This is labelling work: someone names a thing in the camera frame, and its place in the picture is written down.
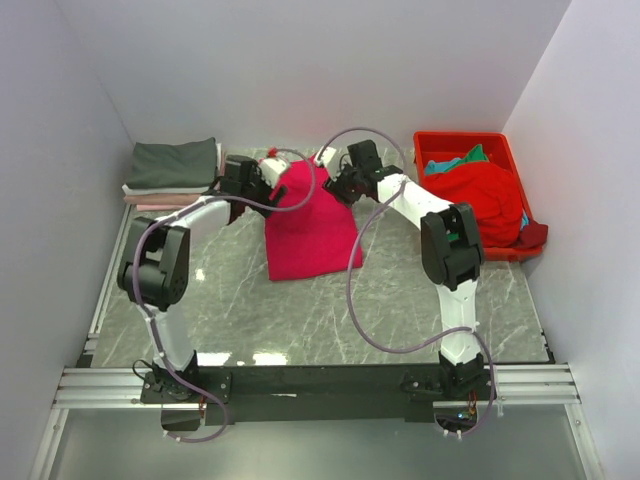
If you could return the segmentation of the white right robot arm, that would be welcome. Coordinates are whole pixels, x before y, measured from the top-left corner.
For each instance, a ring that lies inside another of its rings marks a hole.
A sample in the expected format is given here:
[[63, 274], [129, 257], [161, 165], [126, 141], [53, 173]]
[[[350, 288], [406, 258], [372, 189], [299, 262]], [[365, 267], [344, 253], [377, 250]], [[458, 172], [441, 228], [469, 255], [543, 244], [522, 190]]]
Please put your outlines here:
[[434, 390], [460, 399], [489, 380], [476, 337], [476, 291], [484, 262], [475, 215], [466, 203], [453, 204], [428, 192], [395, 165], [385, 166], [376, 144], [365, 140], [320, 161], [328, 178], [323, 188], [352, 206], [361, 197], [402, 215], [420, 232], [421, 262], [435, 285], [443, 333], [439, 379]]

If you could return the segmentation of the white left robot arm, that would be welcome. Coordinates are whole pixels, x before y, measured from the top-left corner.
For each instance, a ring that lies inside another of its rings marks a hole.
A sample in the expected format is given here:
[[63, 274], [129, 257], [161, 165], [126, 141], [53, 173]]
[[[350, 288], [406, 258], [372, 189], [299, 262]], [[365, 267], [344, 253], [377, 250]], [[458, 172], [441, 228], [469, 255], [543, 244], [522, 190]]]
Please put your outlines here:
[[237, 220], [249, 207], [268, 217], [286, 193], [281, 179], [290, 164], [278, 157], [227, 158], [222, 174], [194, 201], [157, 219], [138, 217], [129, 230], [117, 286], [145, 321], [154, 348], [147, 383], [176, 401], [193, 399], [200, 386], [197, 352], [180, 306], [188, 284], [190, 254], [202, 237]]

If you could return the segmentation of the crimson t shirt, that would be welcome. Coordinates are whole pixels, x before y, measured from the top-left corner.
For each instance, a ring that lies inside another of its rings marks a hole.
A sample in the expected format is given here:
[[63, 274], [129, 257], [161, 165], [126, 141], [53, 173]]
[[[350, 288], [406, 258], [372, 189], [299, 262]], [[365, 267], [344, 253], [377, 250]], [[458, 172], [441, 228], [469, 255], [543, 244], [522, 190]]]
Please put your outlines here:
[[311, 182], [316, 188], [302, 207], [274, 212], [265, 220], [268, 277], [273, 282], [302, 280], [345, 271], [358, 230], [351, 209], [326, 192], [327, 180], [320, 167], [293, 163], [282, 178], [286, 195], [279, 205], [297, 205], [307, 195]]

